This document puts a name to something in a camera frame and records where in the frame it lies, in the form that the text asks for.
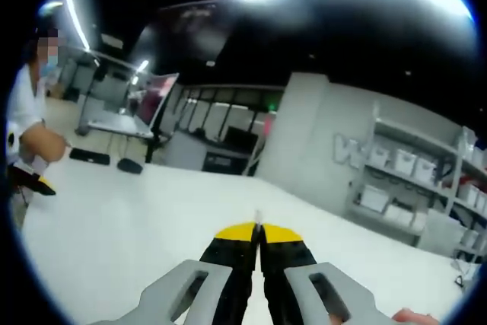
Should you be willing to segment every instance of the laptop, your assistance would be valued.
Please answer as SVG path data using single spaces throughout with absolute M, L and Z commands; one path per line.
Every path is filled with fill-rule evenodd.
M 154 137 L 151 131 L 154 121 L 178 76 L 179 74 L 154 76 L 149 81 L 134 117 L 105 111 L 97 118 L 89 120 L 88 126 L 101 131 L 151 139 Z

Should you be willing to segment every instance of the metal shelving unit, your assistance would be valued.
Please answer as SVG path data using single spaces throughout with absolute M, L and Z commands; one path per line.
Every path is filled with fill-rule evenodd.
M 438 170 L 442 170 L 441 168 L 444 166 L 444 163 L 452 163 L 453 180 L 451 183 L 451 187 L 450 189 L 445 189 L 439 185 L 441 179 L 440 174 L 437 174 L 433 184 L 428 184 L 416 180 L 411 176 L 395 171 L 390 167 L 377 166 L 365 159 L 363 161 L 363 164 L 359 168 L 357 178 L 351 184 L 351 189 L 347 197 L 347 206 L 349 208 L 349 212 L 364 217 L 368 220 L 375 221 L 379 225 L 396 229 L 405 234 L 410 234 L 413 237 L 421 236 L 421 232 L 415 231 L 411 227 L 406 227 L 394 221 L 390 221 L 379 212 L 372 211 L 355 203 L 355 199 L 358 196 L 360 189 L 363 187 L 365 172 L 367 170 L 373 170 L 375 172 L 379 172 L 380 174 L 397 178 L 404 183 L 412 184 L 413 186 L 416 186 L 419 189 L 430 193 L 430 207 L 433 206 L 432 201 L 434 199 L 440 199 L 443 202 L 446 202 L 446 206 L 444 209 L 444 213 L 446 215 L 450 215 L 455 206 L 461 206 L 472 212 L 472 214 L 475 215 L 476 218 L 487 221 L 487 214 L 485 214 L 484 212 L 480 212 L 478 209 L 467 205 L 463 200 L 457 198 L 456 193 L 460 184 L 462 172 L 465 172 L 471 177 L 474 177 L 481 181 L 485 181 L 487 183 L 487 171 L 483 170 L 481 167 L 475 166 L 470 161 L 463 159 L 462 151 L 408 126 L 404 126 L 400 123 L 388 119 L 374 118 L 374 122 L 372 123 L 368 133 L 368 139 L 365 149 L 366 156 L 369 156 L 371 152 L 375 136 L 382 136 L 383 138 L 393 140 L 400 144 L 412 146 L 417 151 L 422 151 L 432 157 L 437 158 L 440 162 L 440 164 L 438 165 L 440 169 Z M 487 225 L 481 235 L 483 237 L 483 240 L 487 240 Z M 484 250 L 477 250 L 465 247 L 463 245 L 459 245 L 457 249 L 461 252 L 473 255 L 473 261 L 475 261 L 478 256 L 484 254 L 482 252 Z

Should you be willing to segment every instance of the black ceiling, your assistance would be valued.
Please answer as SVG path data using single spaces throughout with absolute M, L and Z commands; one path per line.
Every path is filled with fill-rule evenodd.
M 181 72 L 187 84 L 285 84 L 291 71 L 323 72 L 459 123 L 485 123 L 485 1 L 468 0 L 478 52 L 439 13 L 425 17 L 412 0 L 292 0 L 264 10 L 201 1 L 77 0 L 77 9 L 96 19 L 94 34 L 123 41 L 123 49 L 99 42 L 97 50 L 128 62 L 157 55 L 153 71 Z M 181 3 L 190 4 L 171 7 Z M 313 19 L 286 24 L 303 22 L 297 14 Z M 206 66 L 209 60 L 216 66 Z

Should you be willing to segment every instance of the white table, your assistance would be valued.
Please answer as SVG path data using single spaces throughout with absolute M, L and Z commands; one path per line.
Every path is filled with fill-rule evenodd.
M 252 221 L 299 233 L 318 263 L 331 262 L 370 289 L 377 308 L 442 318 L 461 296 L 450 260 L 354 225 L 249 177 L 146 164 L 140 176 L 64 158 L 46 172 L 57 196 L 36 196 L 23 237 L 41 282 L 76 323 L 114 320 L 144 288 L 216 232 Z M 256 280 L 261 280 L 255 272 Z M 271 323 L 254 283 L 244 323 Z

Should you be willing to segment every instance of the white shirt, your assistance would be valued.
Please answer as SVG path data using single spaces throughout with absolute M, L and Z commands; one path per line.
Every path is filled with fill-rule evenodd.
M 43 120 L 46 112 L 46 82 L 37 83 L 34 94 L 30 80 L 29 66 L 24 65 L 17 73 L 14 88 L 10 94 L 7 119 L 16 123 L 20 136 L 36 123 Z

